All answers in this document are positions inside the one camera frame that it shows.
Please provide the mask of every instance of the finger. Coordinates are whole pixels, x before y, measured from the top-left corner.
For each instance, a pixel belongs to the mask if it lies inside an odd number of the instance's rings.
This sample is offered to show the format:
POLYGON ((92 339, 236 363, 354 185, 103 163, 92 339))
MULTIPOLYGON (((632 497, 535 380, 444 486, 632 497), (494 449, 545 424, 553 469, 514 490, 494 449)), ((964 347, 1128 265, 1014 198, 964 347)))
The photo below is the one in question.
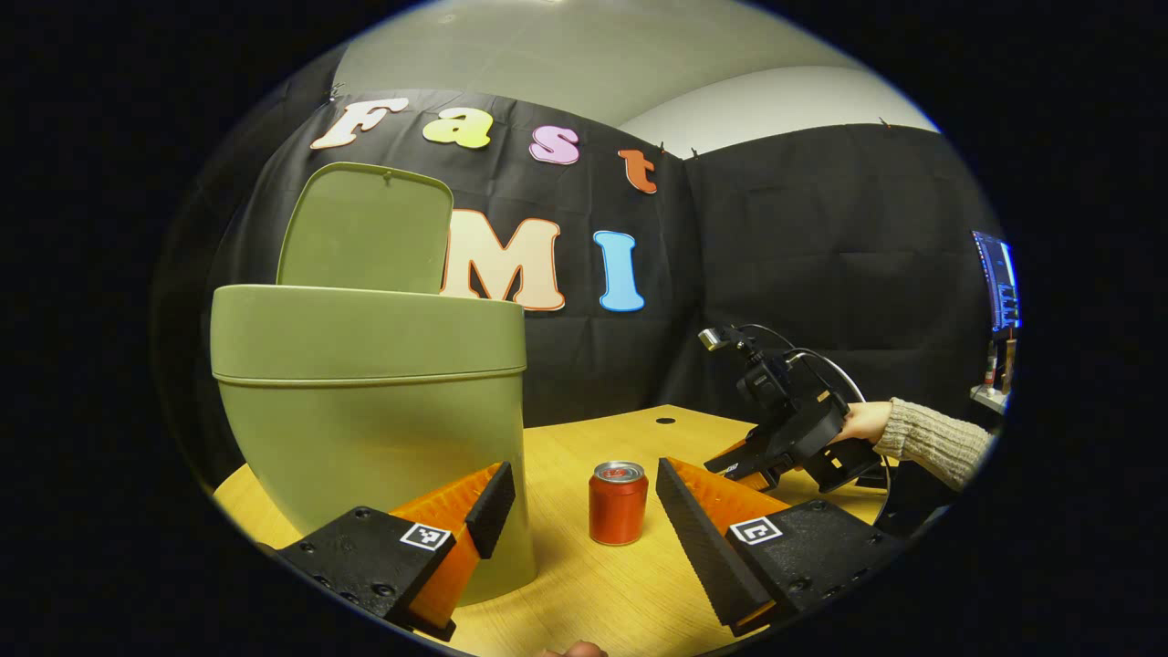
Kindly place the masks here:
POLYGON ((577 641, 564 651, 564 657, 604 657, 600 646, 589 641, 577 641))

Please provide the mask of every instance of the table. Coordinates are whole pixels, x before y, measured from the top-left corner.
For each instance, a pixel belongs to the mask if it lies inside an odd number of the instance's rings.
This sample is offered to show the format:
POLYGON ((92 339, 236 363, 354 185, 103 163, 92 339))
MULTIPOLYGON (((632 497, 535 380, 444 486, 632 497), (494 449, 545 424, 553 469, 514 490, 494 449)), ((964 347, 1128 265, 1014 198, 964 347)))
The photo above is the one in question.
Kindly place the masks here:
MULTIPOLYGON (((701 466, 751 428, 661 406, 526 429, 528 504, 540 574, 519 590, 456 609, 458 629, 449 645, 482 657, 529 657, 585 639, 611 657, 673 657, 734 643, 718 624, 654 485, 660 457, 701 466), (665 417, 674 422, 658 422, 665 417), (640 463, 649 476, 644 533, 621 547, 599 545, 588 535, 588 479, 596 464, 614 459, 640 463)), ((784 475, 772 495, 792 505, 820 497, 869 524, 884 499, 882 490, 851 484, 820 496, 802 471, 784 475)), ((248 465, 218 486, 215 499, 252 540, 283 548, 303 538, 248 465)))

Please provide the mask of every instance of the trash can lid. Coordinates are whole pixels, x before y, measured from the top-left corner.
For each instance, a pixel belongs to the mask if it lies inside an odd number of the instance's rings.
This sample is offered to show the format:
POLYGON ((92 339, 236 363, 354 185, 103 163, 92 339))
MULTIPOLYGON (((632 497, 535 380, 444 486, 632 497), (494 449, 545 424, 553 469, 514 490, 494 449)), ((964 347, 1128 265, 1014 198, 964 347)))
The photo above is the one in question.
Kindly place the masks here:
POLYGON ((292 210, 276 283, 437 295, 453 206, 450 187, 433 178, 326 165, 292 210))
POLYGON ((527 366, 514 302, 298 285, 215 290, 210 352, 220 380, 360 385, 527 366))

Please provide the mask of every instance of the hand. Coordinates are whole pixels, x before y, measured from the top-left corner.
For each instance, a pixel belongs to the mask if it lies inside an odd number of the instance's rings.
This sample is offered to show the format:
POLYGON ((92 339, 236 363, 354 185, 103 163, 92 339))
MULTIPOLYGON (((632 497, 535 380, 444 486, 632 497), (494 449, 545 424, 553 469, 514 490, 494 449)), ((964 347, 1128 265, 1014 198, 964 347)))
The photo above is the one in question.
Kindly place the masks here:
POLYGON ((843 416, 843 429, 839 435, 828 441, 827 444, 847 441, 849 438, 861 438, 872 444, 880 442, 884 435, 884 427, 892 415, 892 402, 870 401, 864 403, 849 403, 850 410, 843 416))
POLYGON ((544 650, 540 657, 609 657, 609 653, 600 650, 600 646, 588 641, 577 641, 563 653, 544 650))

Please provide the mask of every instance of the screen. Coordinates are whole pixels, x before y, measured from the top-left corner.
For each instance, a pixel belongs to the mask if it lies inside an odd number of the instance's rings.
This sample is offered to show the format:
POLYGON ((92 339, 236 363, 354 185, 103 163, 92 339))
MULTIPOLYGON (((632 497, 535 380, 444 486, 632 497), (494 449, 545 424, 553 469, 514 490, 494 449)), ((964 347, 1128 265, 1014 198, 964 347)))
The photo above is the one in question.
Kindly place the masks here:
POLYGON ((1022 323, 1018 319, 1018 295, 1014 283, 1010 247, 997 237, 976 230, 973 231, 973 241, 978 244, 981 269, 986 272, 986 284, 989 285, 993 332, 1017 328, 1022 323))

